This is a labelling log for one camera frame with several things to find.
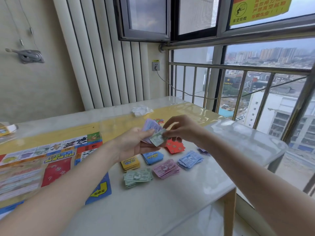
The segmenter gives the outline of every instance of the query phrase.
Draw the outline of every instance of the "power outlet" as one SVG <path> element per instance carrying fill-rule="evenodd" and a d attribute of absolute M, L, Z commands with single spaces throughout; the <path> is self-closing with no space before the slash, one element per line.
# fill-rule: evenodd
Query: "power outlet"
<path fill-rule="evenodd" d="M 152 71 L 160 70 L 160 62 L 152 62 Z"/>

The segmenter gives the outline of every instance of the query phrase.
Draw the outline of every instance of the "white table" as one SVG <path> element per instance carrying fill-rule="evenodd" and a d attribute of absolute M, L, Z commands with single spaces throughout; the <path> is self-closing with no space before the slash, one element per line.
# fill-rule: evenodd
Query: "white table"
<path fill-rule="evenodd" d="M 129 114 L 133 107 L 139 105 L 156 109 L 178 103 L 183 103 L 183 100 L 164 97 L 21 123 L 18 124 L 19 134 L 28 137 L 97 122 L 104 117 Z M 262 166 L 281 156 L 287 149 L 284 142 L 223 117 L 218 117 L 205 128 Z M 172 158 L 177 161 L 187 151 L 197 150 L 193 143 L 183 143 L 185 152 L 175 156 L 170 157 L 162 149 L 164 160 Z M 141 167 L 146 167 L 143 158 L 138 159 Z M 109 170 L 109 177 L 112 195 L 84 206 L 62 235 L 164 235 L 221 197 L 226 205 L 226 226 L 233 222 L 235 185 L 212 157 L 204 156 L 204 161 L 190 171 L 181 169 L 180 174 L 164 180 L 155 177 L 153 181 L 132 189 L 124 187 L 123 171 L 119 164 Z"/>

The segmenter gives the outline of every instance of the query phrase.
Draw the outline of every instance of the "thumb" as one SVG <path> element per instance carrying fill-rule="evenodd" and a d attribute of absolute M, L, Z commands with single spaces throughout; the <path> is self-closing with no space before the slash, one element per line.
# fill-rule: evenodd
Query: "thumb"
<path fill-rule="evenodd" d="M 147 131 L 141 131 L 141 132 L 139 132 L 139 136 L 140 136 L 140 138 L 141 138 L 141 140 L 142 140 L 142 139 L 144 139 L 144 138 L 148 138 L 148 137 L 152 136 L 153 133 L 155 133 L 155 129 L 149 129 L 149 130 L 147 130 Z"/>
<path fill-rule="evenodd" d="M 163 136 L 167 138 L 180 137 L 178 129 L 166 131 L 163 133 Z"/>

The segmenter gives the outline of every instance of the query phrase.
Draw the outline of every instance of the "beige wall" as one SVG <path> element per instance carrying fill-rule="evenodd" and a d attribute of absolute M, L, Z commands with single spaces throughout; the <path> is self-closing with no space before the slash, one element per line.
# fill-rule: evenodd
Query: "beige wall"
<path fill-rule="evenodd" d="M 166 96 L 166 83 L 163 82 L 156 71 L 152 71 L 152 60 L 160 60 L 160 71 L 158 72 L 162 79 L 166 80 L 166 52 L 161 53 L 158 50 L 159 43 L 148 43 L 148 62 L 151 99 Z"/>
<path fill-rule="evenodd" d="M 21 0 L 45 63 L 22 64 L 5 48 L 22 49 L 0 0 L 0 121 L 19 123 L 84 111 L 53 0 Z M 7 0 L 26 49 L 36 49 L 18 0 Z"/>

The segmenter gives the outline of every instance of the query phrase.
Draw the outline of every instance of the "hand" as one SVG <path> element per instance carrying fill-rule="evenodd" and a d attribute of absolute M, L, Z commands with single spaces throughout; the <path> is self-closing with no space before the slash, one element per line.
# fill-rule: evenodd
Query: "hand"
<path fill-rule="evenodd" d="M 115 162 L 120 162 L 137 154 L 160 150 L 160 147 L 153 144 L 141 142 L 142 139 L 152 136 L 154 132 L 154 129 L 141 131 L 141 128 L 134 127 L 113 139 L 114 147 L 119 152 Z"/>
<path fill-rule="evenodd" d="M 167 138 L 172 138 L 173 141 L 182 142 L 182 139 L 193 142 L 197 146 L 200 146 L 199 135 L 206 130 L 203 129 L 198 123 L 193 121 L 187 115 L 180 115 L 171 117 L 163 126 L 168 128 L 173 123 L 177 122 L 172 126 L 169 131 L 166 131 L 163 135 Z"/>

